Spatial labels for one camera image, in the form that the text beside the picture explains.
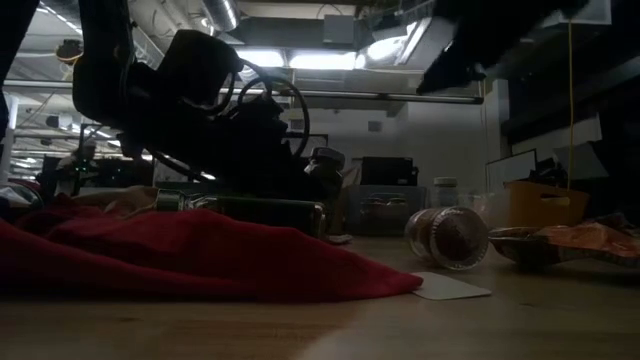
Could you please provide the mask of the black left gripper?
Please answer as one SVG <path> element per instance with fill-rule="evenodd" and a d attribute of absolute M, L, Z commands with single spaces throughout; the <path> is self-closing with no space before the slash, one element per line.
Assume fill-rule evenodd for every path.
<path fill-rule="evenodd" d="M 256 97 L 238 102 L 213 121 L 215 132 L 206 143 L 204 172 L 235 192 L 268 198 L 335 200 L 343 175 L 330 169 L 322 182 L 306 173 L 284 140 L 283 109 L 273 100 Z"/>

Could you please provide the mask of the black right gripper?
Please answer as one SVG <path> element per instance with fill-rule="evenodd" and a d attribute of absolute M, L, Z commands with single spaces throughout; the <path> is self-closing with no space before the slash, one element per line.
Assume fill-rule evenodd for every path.
<path fill-rule="evenodd" d="M 454 21 L 454 36 L 417 87 L 424 95 L 480 81 L 506 51 L 530 31 L 522 14 L 467 13 Z"/>

